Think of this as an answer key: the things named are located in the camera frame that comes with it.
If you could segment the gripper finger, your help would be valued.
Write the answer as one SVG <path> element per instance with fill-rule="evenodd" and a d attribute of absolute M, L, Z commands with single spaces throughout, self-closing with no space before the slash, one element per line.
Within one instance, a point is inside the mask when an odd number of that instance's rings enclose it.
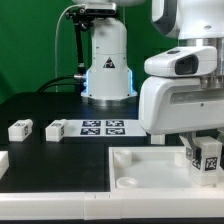
<path fill-rule="evenodd" d="M 179 134 L 180 140 L 183 145 L 186 147 L 186 158 L 190 161 L 196 158 L 197 147 L 194 143 L 196 138 L 195 132 L 183 132 Z"/>

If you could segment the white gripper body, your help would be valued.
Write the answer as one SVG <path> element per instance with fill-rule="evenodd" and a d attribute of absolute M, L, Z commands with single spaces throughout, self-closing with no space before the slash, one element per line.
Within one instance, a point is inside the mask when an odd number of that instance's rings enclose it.
<path fill-rule="evenodd" d="M 202 89 L 199 78 L 149 77 L 142 85 L 139 123 L 152 135 L 224 127 L 224 90 Z"/>

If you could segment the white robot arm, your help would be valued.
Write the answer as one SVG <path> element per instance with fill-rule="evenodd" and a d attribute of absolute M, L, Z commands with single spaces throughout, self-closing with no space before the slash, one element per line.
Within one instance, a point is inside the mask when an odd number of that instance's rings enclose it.
<path fill-rule="evenodd" d="M 92 30 L 92 65 L 82 98 L 93 103 L 139 98 L 138 120 L 151 135 L 177 133 L 190 160 L 202 158 L 200 130 L 224 126 L 224 0 L 152 0 L 151 22 L 178 46 L 148 58 L 148 78 L 132 89 L 126 60 L 126 27 L 119 6 L 145 0 L 73 0 L 78 26 Z"/>

